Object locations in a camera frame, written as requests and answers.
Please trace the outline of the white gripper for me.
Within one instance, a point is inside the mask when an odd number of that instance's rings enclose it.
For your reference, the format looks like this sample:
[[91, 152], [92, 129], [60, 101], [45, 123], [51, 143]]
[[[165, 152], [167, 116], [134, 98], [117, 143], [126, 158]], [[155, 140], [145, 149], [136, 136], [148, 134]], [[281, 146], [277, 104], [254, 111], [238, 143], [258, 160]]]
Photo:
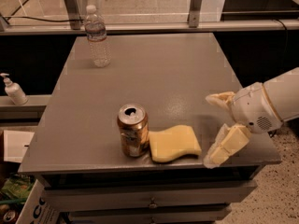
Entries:
[[234, 121], [239, 123], [232, 127], [227, 124], [221, 126], [214, 144], [203, 160], [205, 167], [209, 169], [221, 166], [241, 150], [249, 142], [251, 133], [267, 133], [282, 125], [282, 120], [272, 106], [264, 85], [259, 82], [237, 93], [226, 91], [209, 94], [206, 101], [223, 110], [231, 110]]

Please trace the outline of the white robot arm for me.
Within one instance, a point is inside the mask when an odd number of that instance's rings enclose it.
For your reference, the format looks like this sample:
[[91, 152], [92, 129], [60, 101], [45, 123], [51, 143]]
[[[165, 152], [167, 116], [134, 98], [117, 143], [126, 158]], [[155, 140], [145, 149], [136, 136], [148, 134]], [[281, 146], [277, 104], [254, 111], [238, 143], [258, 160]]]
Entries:
[[206, 101], [225, 110], [235, 122], [223, 124], [204, 157], [206, 168], [221, 166], [245, 147], [254, 133], [279, 129], [299, 117], [299, 68], [264, 83], [255, 82], [238, 92], [209, 94]]

